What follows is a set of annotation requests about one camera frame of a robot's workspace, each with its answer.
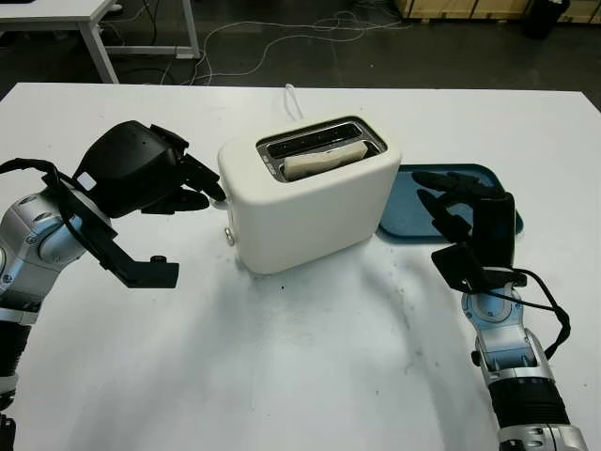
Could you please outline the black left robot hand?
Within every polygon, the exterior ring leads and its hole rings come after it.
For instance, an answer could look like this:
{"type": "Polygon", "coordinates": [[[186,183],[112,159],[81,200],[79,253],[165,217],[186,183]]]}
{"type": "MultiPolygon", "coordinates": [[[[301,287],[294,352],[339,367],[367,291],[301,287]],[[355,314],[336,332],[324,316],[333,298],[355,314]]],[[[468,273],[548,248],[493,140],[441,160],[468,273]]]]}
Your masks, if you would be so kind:
{"type": "Polygon", "coordinates": [[[121,122],[94,142],[71,178],[110,218],[135,210],[172,215],[225,201],[219,175],[188,147],[188,141],[155,124],[121,122]]]}

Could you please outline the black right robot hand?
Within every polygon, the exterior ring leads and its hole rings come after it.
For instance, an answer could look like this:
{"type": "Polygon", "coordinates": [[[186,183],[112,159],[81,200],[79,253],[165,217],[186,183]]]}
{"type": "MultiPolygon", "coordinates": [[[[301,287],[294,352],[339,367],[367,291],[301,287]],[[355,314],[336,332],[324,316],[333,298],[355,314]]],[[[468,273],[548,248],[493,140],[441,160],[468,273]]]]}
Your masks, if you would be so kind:
{"type": "Polygon", "coordinates": [[[516,207],[510,193],[456,172],[415,171],[411,177],[420,185],[417,195],[432,226],[450,243],[432,254],[450,288],[477,294],[527,285],[511,269],[516,207]]]}

